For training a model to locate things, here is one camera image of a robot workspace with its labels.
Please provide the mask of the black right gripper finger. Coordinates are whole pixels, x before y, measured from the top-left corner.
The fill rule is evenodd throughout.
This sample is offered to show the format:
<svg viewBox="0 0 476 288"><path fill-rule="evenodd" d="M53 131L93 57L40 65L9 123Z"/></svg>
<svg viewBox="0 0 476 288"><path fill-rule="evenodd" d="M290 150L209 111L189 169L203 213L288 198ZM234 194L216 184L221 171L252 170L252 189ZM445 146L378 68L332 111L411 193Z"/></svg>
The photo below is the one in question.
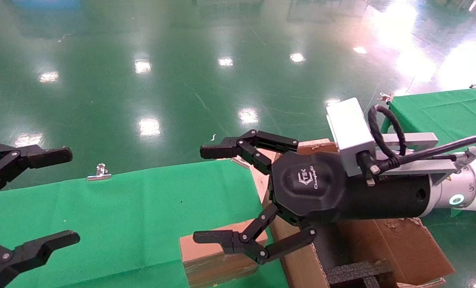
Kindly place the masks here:
<svg viewBox="0 0 476 288"><path fill-rule="evenodd" d="M198 244L219 244L225 254L244 254L257 264L266 264L279 259L315 240L317 232L313 227L308 226L296 234L262 246L257 239L275 220L278 213L278 207L270 204L243 232L233 230L196 231L193 234L193 240Z"/></svg>
<svg viewBox="0 0 476 288"><path fill-rule="evenodd" d="M249 130L239 137L225 137L218 145L203 145L200 148L203 159L234 158L240 156L262 174L270 174L272 161L258 149L285 154L296 152L299 142L296 139Z"/></svg>

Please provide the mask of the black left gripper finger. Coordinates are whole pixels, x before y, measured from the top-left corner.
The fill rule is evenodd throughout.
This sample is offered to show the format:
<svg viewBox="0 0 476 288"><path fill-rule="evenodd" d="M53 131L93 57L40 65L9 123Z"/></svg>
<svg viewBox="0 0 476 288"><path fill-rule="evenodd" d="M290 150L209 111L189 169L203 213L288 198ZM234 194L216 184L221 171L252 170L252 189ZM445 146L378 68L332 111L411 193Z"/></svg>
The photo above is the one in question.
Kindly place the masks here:
<svg viewBox="0 0 476 288"><path fill-rule="evenodd" d="M0 144L0 190L28 168L44 168L72 160L73 153L66 146L45 150L36 144L18 148Z"/></svg>
<svg viewBox="0 0 476 288"><path fill-rule="evenodd" d="M0 288L20 274L44 266L55 250L79 242L79 234L67 230L25 242L13 250L0 245Z"/></svg>

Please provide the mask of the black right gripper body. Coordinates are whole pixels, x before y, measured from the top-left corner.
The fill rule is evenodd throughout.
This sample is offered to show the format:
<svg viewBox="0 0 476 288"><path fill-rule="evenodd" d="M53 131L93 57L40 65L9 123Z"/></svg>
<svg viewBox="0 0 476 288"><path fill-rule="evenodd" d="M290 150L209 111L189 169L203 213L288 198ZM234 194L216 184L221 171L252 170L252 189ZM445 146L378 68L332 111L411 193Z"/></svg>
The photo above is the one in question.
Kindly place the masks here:
<svg viewBox="0 0 476 288"><path fill-rule="evenodd" d="M394 175L368 186L333 152L288 152L271 165L271 201L293 226L342 220L414 218L430 200L428 175Z"/></svg>

